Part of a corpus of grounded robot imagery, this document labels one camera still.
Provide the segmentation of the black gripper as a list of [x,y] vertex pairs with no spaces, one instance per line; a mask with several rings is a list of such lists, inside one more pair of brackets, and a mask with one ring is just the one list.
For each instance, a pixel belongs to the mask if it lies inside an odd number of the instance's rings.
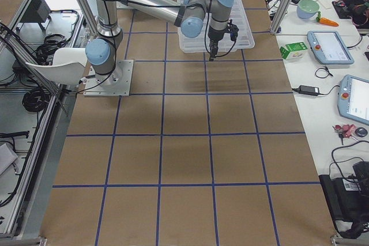
[[216,59],[216,53],[218,52],[218,43],[223,39],[225,31],[227,30],[227,21],[210,20],[210,26],[208,30],[208,38],[210,39],[209,47],[209,61]]

